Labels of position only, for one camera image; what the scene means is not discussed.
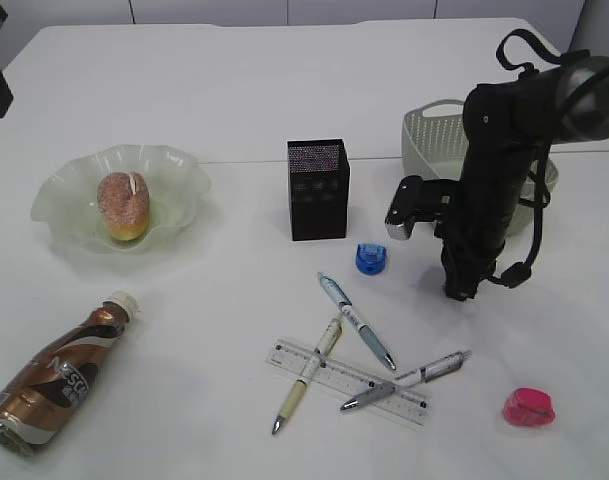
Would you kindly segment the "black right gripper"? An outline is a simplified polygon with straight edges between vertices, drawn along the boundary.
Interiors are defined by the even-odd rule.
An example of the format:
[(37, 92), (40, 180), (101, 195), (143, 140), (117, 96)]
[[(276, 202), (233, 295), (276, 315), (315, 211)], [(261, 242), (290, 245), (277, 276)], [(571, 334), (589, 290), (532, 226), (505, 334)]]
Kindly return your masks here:
[(441, 224), (447, 297), (465, 301), (474, 298), (486, 280), (515, 288), (530, 278), (531, 266), (526, 261), (495, 274), (524, 183), (523, 179), (457, 182)]

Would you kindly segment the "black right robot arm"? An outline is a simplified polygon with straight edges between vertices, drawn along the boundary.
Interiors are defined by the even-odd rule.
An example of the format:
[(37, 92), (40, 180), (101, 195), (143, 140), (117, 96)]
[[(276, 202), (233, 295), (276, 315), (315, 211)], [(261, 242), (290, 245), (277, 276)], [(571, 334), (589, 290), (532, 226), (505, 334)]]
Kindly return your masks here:
[[(609, 58), (577, 62), (504, 84), (480, 84), (467, 97), (463, 123), (468, 150), (458, 180), (433, 183), (440, 204), (437, 237), (445, 294), (472, 299), (479, 284), (515, 288), (531, 276), (543, 237), (545, 184), (555, 144), (609, 138)], [(496, 276), (521, 191), (535, 183), (532, 243), (525, 260)]]

